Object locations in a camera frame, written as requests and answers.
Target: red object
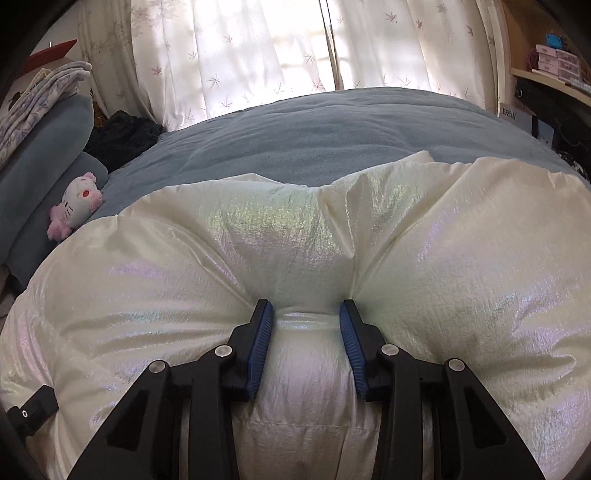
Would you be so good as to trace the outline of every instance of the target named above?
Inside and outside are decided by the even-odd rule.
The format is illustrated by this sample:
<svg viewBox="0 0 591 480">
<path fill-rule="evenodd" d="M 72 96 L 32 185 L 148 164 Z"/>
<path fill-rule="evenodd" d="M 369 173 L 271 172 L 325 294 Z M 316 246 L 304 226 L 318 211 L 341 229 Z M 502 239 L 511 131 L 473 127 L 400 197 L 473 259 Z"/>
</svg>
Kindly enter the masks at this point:
<svg viewBox="0 0 591 480">
<path fill-rule="evenodd" d="M 45 50 L 34 53 L 29 58 L 27 58 L 27 61 L 22 66 L 18 76 L 22 77 L 23 75 L 26 75 L 27 73 L 45 65 L 46 63 L 62 59 L 66 56 L 66 53 L 68 53 L 70 49 L 76 45 L 76 42 L 76 39 L 65 41 L 64 43 L 58 43 L 58 45 L 53 45 L 52 47 L 46 48 Z"/>
</svg>

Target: gray pillow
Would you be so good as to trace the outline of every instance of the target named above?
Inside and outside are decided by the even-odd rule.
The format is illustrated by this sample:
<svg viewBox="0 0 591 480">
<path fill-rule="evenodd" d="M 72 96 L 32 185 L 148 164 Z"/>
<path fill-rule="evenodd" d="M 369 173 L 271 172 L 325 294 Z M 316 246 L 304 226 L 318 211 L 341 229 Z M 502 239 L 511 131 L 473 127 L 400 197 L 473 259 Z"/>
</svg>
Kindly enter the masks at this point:
<svg viewBox="0 0 591 480">
<path fill-rule="evenodd" d="M 81 152 L 76 161 L 68 167 L 35 211 L 27 219 L 8 253 L 7 264 L 21 288 L 26 288 L 35 270 L 57 243 L 47 238 L 49 210 L 61 202 L 66 187 L 76 177 L 90 171 L 96 176 L 96 187 L 100 190 L 109 177 L 106 167 L 86 152 Z"/>
<path fill-rule="evenodd" d="M 0 172 L 0 264 L 33 210 L 84 149 L 93 124 L 90 97 L 55 104 Z"/>
</svg>

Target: curtain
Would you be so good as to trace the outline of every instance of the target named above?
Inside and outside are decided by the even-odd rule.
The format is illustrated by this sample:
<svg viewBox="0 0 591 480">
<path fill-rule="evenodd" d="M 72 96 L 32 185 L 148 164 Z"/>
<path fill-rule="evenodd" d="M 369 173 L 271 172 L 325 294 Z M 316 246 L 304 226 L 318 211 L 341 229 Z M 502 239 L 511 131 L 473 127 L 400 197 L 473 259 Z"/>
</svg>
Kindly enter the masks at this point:
<svg viewBox="0 0 591 480">
<path fill-rule="evenodd" d="M 334 90 L 318 0 L 131 0 L 139 88 L 167 130 Z"/>
<path fill-rule="evenodd" d="M 496 113 L 491 4 L 493 0 L 326 0 L 344 88 L 430 90 Z"/>
<path fill-rule="evenodd" d="M 80 0 L 78 42 L 93 66 L 90 85 L 103 113 L 123 110 L 153 120 L 148 97 L 138 87 L 130 18 L 130 0 Z"/>
<path fill-rule="evenodd" d="M 500 0 L 131 0 L 131 37 L 141 96 L 168 130 L 378 86 L 453 95 L 496 113 L 509 84 L 500 8 Z"/>
</svg>

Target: pink box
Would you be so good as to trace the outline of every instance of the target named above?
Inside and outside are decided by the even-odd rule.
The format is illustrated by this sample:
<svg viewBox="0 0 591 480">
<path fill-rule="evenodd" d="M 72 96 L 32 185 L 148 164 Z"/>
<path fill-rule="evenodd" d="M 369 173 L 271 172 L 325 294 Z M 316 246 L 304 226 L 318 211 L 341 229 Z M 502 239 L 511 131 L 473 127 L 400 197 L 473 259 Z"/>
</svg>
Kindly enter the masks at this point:
<svg viewBox="0 0 591 480">
<path fill-rule="evenodd" d="M 545 55 L 550 55 L 551 57 L 556 58 L 558 56 L 557 50 L 555 48 L 547 47 L 546 45 L 536 45 L 535 49 L 538 53 L 543 53 Z"/>
<path fill-rule="evenodd" d="M 546 55 L 545 53 L 538 53 L 538 59 L 540 62 L 545 63 L 546 65 L 558 67 L 558 59 L 555 57 L 551 57 L 550 55 Z"/>
<path fill-rule="evenodd" d="M 575 75 L 574 73 L 563 69 L 558 70 L 558 78 L 563 82 L 569 82 L 571 80 L 580 80 L 578 75 Z"/>
<path fill-rule="evenodd" d="M 581 78 L 581 69 L 572 63 L 569 63 L 564 60 L 556 59 L 558 61 L 558 68 L 563 70 L 568 70 L 573 75 L 576 75 L 578 78 Z"/>
<path fill-rule="evenodd" d="M 580 65 L 581 65 L 581 62 L 579 61 L 577 56 L 573 55 L 572 53 L 569 53 L 564 50 L 556 50 L 556 55 L 560 60 L 564 60 L 569 63 L 572 63 L 573 65 L 576 65 L 577 67 L 580 67 Z"/>
<path fill-rule="evenodd" d="M 538 69 L 542 70 L 543 72 L 551 73 L 552 75 L 558 75 L 558 67 L 555 67 L 554 65 L 548 65 L 543 61 L 538 62 Z"/>
</svg>

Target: stuffed toy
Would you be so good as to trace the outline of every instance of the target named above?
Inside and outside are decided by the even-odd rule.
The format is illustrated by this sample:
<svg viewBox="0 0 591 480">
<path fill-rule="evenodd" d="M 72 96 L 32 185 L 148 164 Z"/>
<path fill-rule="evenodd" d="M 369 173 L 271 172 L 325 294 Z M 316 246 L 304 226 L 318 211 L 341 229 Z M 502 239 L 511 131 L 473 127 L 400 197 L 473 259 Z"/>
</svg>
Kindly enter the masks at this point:
<svg viewBox="0 0 591 480">
<path fill-rule="evenodd" d="M 70 182 L 61 203 L 51 207 L 49 240 L 62 241 L 80 227 L 103 204 L 103 195 L 96 188 L 96 177 L 88 172 Z"/>
</svg>

